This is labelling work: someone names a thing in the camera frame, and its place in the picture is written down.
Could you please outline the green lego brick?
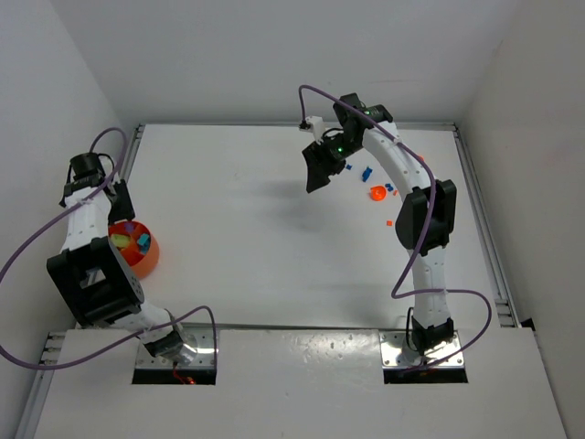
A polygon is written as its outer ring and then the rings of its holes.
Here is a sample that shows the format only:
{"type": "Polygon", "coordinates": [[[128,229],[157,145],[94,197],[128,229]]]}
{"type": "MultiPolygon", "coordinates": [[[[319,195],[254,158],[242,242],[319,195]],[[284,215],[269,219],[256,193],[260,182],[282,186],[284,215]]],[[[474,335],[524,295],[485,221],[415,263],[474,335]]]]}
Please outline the green lego brick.
{"type": "Polygon", "coordinates": [[[115,247],[119,249],[125,249],[131,244],[131,237],[124,234],[114,233],[110,236],[110,239],[115,247]]]}

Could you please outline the orange divided round container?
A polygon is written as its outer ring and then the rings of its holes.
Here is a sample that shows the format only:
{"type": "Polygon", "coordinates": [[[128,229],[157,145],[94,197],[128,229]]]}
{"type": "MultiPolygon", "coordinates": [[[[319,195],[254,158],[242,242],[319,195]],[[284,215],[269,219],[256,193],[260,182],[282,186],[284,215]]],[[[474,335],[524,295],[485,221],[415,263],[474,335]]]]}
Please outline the orange divided round container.
{"type": "Polygon", "coordinates": [[[111,225],[109,227],[109,237],[114,233],[124,234],[131,237],[131,244],[127,248],[116,248],[133,270],[134,274],[140,280],[143,280],[154,271],[159,262],[160,248],[154,235],[144,224],[136,220],[120,221],[111,225]],[[124,224],[126,222],[131,222],[134,225],[133,232],[127,232],[125,230],[124,224]],[[147,233],[151,236],[151,246],[147,253],[141,253],[136,243],[136,240],[143,233],[147,233]]]}

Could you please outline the orange round lego piece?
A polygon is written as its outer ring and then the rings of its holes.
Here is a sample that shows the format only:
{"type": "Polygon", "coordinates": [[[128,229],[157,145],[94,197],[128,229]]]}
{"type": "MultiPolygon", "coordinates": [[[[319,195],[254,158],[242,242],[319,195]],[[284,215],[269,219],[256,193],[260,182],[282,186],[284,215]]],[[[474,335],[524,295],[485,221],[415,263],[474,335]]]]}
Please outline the orange round lego piece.
{"type": "Polygon", "coordinates": [[[382,201],[387,196],[387,189],[384,186],[375,186],[370,189],[370,197],[373,201],[382,201]]]}

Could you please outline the teal lego brick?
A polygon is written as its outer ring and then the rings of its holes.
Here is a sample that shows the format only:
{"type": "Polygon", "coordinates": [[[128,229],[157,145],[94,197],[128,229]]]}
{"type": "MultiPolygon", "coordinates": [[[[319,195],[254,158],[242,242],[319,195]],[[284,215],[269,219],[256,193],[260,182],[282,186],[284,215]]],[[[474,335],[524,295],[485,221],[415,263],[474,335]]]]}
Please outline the teal lego brick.
{"type": "Polygon", "coordinates": [[[151,236],[147,233],[143,233],[136,240],[136,243],[141,253],[147,253],[151,246],[151,236]]]}

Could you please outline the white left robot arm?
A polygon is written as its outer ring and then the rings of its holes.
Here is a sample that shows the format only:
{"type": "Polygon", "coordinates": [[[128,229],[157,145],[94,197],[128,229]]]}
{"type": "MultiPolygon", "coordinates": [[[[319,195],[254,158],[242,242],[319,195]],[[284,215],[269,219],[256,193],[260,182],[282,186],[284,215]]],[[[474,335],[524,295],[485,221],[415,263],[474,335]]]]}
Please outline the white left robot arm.
{"type": "Polygon", "coordinates": [[[61,205],[68,215],[66,240],[47,260],[48,274],[82,327],[115,327],[135,332],[151,357],[190,363],[196,352],[182,326],[166,309],[148,303],[139,278],[116,249],[109,228],[135,217],[126,182],[105,182],[105,157],[74,156],[61,205]]]}

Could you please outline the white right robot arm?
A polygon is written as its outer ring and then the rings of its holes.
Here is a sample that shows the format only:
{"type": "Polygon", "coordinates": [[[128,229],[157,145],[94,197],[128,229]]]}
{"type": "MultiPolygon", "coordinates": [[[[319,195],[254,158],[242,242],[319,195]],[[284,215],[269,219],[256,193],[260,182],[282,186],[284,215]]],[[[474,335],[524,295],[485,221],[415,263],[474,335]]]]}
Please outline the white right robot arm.
{"type": "Polygon", "coordinates": [[[350,93],[336,99],[333,109],[336,128],[327,129],[322,118],[307,114],[299,124],[300,130],[314,137],[303,150],[306,190],[327,186],[346,168],[347,158],[360,150],[381,165],[402,200],[395,231],[409,253],[404,272],[412,275],[415,289],[407,345],[424,354],[454,334],[443,265],[454,229],[456,186],[451,180],[436,179],[424,160],[404,144],[383,105],[367,107],[350,93]]]}

